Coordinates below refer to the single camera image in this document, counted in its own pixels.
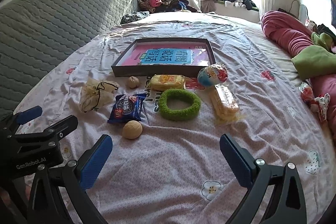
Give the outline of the beige sheer drawstring pouch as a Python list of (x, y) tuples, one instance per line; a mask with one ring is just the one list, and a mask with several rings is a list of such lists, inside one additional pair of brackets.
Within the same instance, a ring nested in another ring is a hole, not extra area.
[(116, 82), (89, 78), (81, 89), (79, 109), (87, 113), (111, 103), (119, 88)]

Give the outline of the blue cookie packet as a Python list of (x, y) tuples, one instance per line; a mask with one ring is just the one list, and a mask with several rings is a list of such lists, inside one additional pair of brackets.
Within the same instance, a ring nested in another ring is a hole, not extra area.
[(107, 122), (109, 124), (127, 123), (129, 121), (140, 122), (142, 104), (145, 98), (145, 93), (117, 95)]

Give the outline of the walnut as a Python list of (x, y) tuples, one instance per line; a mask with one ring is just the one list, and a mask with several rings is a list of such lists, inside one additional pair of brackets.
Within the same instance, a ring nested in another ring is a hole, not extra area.
[(140, 86), (140, 81), (135, 76), (130, 76), (126, 81), (126, 86), (130, 89), (136, 89)]
[(126, 139), (137, 139), (142, 134), (142, 124), (138, 121), (127, 122), (122, 129), (122, 136)]

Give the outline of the clear cracker stack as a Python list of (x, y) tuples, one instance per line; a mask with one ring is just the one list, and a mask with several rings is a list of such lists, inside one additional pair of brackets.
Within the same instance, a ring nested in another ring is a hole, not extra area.
[(213, 104), (217, 122), (228, 124), (237, 122), (242, 118), (238, 102), (227, 85), (214, 85), (210, 88), (209, 97)]

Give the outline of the yellow rice cracker packet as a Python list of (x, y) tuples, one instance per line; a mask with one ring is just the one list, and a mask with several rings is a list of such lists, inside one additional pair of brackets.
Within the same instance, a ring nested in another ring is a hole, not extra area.
[(151, 89), (166, 91), (167, 89), (184, 89), (185, 77), (181, 75), (154, 75), (149, 83)]

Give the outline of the surprise egg toy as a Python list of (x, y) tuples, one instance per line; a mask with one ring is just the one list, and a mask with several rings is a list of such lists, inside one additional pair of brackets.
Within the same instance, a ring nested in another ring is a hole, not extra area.
[(202, 68), (197, 76), (197, 81), (204, 87), (211, 87), (224, 83), (228, 79), (228, 72), (224, 64), (212, 64)]

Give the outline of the grey quilted headboard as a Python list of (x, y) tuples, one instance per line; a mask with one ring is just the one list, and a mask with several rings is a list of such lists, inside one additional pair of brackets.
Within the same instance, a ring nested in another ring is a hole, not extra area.
[(2, 6), (1, 116), (68, 56), (137, 9), (137, 0), (13, 0)]

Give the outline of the red white plush toy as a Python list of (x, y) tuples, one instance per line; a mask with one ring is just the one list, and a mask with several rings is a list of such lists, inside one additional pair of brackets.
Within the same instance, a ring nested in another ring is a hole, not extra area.
[(325, 122), (327, 120), (327, 110), (331, 99), (330, 94), (326, 93), (321, 97), (315, 97), (312, 87), (306, 82), (302, 82), (298, 89), (303, 102), (309, 106), (313, 113), (318, 115), (318, 119), (321, 123)]

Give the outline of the dark shallow box tray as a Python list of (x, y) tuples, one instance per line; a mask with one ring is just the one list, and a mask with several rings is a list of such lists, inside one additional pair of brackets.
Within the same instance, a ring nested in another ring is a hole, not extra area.
[[(215, 63), (214, 53), (210, 42), (207, 39), (200, 38), (146, 38), (136, 39), (127, 47), (130, 49), (136, 42), (196, 42), (205, 43), (210, 56), (210, 65)], [(197, 77), (198, 72), (207, 66), (191, 66), (191, 65), (136, 65), (136, 66), (117, 66), (122, 53), (117, 60), (112, 64), (112, 71), (116, 77), (126, 76), (153, 76), (153, 75), (183, 75), (187, 77)]]

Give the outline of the dark floral pillow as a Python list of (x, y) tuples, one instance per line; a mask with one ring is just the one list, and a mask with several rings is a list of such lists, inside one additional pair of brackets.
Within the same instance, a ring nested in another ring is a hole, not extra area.
[(126, 14), (121, 18), (120, 24), (128, 24), (147, 18), (150, 15), (148, 11), (138, 11)]

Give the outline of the green cloth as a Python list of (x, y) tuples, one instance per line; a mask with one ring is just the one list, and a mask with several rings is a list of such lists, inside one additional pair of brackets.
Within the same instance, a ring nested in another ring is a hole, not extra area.
[(302, 80), (313, 77), (335, 74), (335, 51), (333, 38), (323, 32), (311, 34), (313, 44), (304, 48), (291, 59), (299, 78)]

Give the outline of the clothes pile in corner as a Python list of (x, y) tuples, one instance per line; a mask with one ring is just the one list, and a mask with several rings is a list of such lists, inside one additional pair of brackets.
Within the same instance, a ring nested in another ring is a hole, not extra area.
[(160, 12), (201, 12), (190, 4), (188, 0), (137, 0), (140, 11), (153, 13)]

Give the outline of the pink rolled blanket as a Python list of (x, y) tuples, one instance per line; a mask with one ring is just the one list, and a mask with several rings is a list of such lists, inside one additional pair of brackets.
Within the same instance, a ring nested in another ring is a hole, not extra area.
[[(280, 11), (268, 11), (261, 19), (261, 28), (265, 36), (277, 43), (291, 57), (297, 56), (306, 47), (311, 46), (312, 31), (298, 19)], [(331, 106), (327, 111), (330, 131), (335, 135), (335, 74), (318, 76), (310, 80), (317, 95), (329, 93)]]

